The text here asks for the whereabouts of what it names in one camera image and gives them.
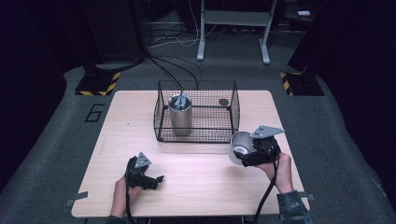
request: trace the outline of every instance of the wire cage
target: wire cage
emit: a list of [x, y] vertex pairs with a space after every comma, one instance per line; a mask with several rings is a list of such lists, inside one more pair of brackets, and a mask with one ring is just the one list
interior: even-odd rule
[[[192, 126], [177, 134], [172, 126], [169, 102], [183, 92], [191, 99]], [[238, 132], [239, 98], [234, 81], [160, 80], [154, 111], [154, 132], [159, 142], [230, 143]]]

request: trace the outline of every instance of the black curtain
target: black curtain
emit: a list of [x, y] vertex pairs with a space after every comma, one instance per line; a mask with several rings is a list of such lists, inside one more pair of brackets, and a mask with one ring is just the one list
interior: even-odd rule
[[[64, 73], [81, 66], [62, 16], [56, 1], [0, 2], [1, 189], [61, 102]], [[84, 26], [83, 16], [80, 20]], [[89, 29], [81, 30], [82, 35], [90, 35]]]
[[378, 173], [394, 210], [395, 12], [389, 1], [329, 0], [289, 62], [298, 70], [313, 64], [330, 87], [348, 132]]

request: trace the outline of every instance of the metal canister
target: metal canister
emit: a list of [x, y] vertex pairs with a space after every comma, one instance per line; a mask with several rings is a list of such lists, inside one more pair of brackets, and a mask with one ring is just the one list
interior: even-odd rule
[[174, 95], [169, 99], [169, 116], [174, 134], [185, 136], [191, 133], [192, 102], [186, 93]]
[[246, 155], [254, 150], [250, 133], [238, 132], [231, 137], [228, 156], [233, 163], [242, 165], [242, 161], [237, 157], [237, 155]]

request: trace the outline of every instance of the black cable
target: black cable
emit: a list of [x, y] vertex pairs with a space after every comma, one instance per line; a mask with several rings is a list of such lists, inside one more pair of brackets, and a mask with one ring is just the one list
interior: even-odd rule
[[160, 61], [163, 61], [163, 62], [165, 62], [165, 63], [170, 63], [170, 64], [172, 64], [172, 65], [174, 65], [174, 66], [176, 66], [176, 67], [178, 67], [178, 68], [180, 68], [180, 69], [186, 71], [187, 73], [189, 73], [189, 74], [194, 78], [194, 80], [195, 80], [195, 83], [196, 83], [195, 90], [197, 90], [197, 88], [198, 88], [198, 86], [199, 86], [199, 82], [198, 82], [196, 76], [195, 76], [192, 72], [190, 72], [189, 70], [187, 70], [186, 68], [184, 68], [184, 67], [182, 67], [182, 66], [180, 66], [180, 65], [178, 65], [178, 64], [168, 62], [168, 61], [166, 61], [166, 60], [164, 60], [164, 59], [161, 59], [161, 58], [158, 58], [158, 57], [155, 57], [155, 56], [150, 56], [150, 57], [152, 57], [152, 58], [154, 58], [154, 59], [157, 59], [157, 60], [160, 60]]
[[190, 64], [194, 65], [196, 68], [198, 68], [198, 70], [199, 70], [199, 72], [200, 72], [200, 77], [199, 77], [198, 84], [197, 84], [197, 86], [195, 87], [195, 89], [196, 89], [196, 90], [199, 89], [198, 87], [199, 87], [199, 85], [201, 84], [201, 81], [202, 81], [202, 69], [201, 69], [198, 65], [196, 65], [195, 63], [189, 62], [189, 61], [187, 61], [187, 60], [178, 58], [178, 57], [172, 57], [172, 56], [161, 56], [161, 57], [163, 57], [163, 58], [178, 59], [178, 60], [181, 60], [181, 61], [183, 61], [183, 62], [185, 62], [185, 63], [190, 63]]
[[131, 206], [129, 205], [130, 201], [130, 196], [129, 196], [129, 182], [130, 182], [130, 176], [128, 175], [128, 168], [129, 168], [129, 162], [128, 165], [126, 166], [126, 171], [125, 171], [125, 202], [126, 202], [126, 214], [128, 216], [128, 221], [130, 224], [135, 224], [134, 220], [132, 219], [132, 214], [131, 214]]
[[148, 46], [155, 46], [161, 43], [165, 43], [168, 39], [180, 39], [180, 38], [184, 38], [186, 36], [188, 36], [185, 32], [181, 31], [177, 34], [173, 34], [173, 35], [167, 35], [166, 31], [172, 31], [174, 32], [174, 29], [170, 29], [170, 30], [166, 30], [166, 29], [156, 29], [154, 30], [156, 33], [158, 33], [157, 35], [151, 34], [153, 37], [150, 41]]
[[254, 216], [252, 224], [257, 224], [259, 221], [259, 216], [262, 211], [262, 206], [264, 205], [265, 201], [268, 198], [268, 195], [270, 194], [271, 190], [273, 189], [274, 185], [276, 184], [276, 175], [277, 175], [277, 167], [279, 166], [279, 155], [277, 156], [277, 164], [274, 158], [271, 155], [271, 152], [269, 152], [266, 148], [259, 146], [261, 149], [264, 149], [265, 152], [268, 153], [268, 155], [271, 158], [271, 161], [273, 162], [274, 165], [274, 177], [271, 179], [270, 185], [267, 188], [267, 191], [265, 191], [264, 195], [262, 196], [262, 200], [259, 203], [259, 207], [257, 208], [256, 215]]
[[154, 61], [154, 59], [152, 59], [151, 56], [148, 56], [148, 58], [155, 63], [157, 66], [159, 66], [163, 72], [173, 81], [173, 83], [181, 90], [181, 88], [183, 87], [178, 81], [177, 79], [168, 71], [166, 70], [164, 67], [162, 67], [161, 65], [159, 65], [157, 62]]

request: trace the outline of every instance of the human hand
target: human hand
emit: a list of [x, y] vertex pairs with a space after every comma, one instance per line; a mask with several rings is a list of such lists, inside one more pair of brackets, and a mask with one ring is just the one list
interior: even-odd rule
[[[256, 167], [262, 169], [270, 180], [275, 175], [274, 165], [272, 163], [264, 163]], [[276, 188], [279, 193], [287, 193], [294, 190], [291, 179], [291, 157], [283, 152], [279, 153], [279, 165], [276, 173]]]
[[[122, 177], [118, 181], [116, 181], [113, 193], [113, 204], [111, 205], [111, 212], [110, 215], [114, 217], [121, 217], [126, 213], [126, 201], [125, 201], [125, 194], [126, 194], [126, 180], [125, 177]], [[142, 190], [141, 187], [134, 187], [128, 188], [128, 193], [130, 196], [130, 204], [134, 202], [137, 198], [137, 195]]]

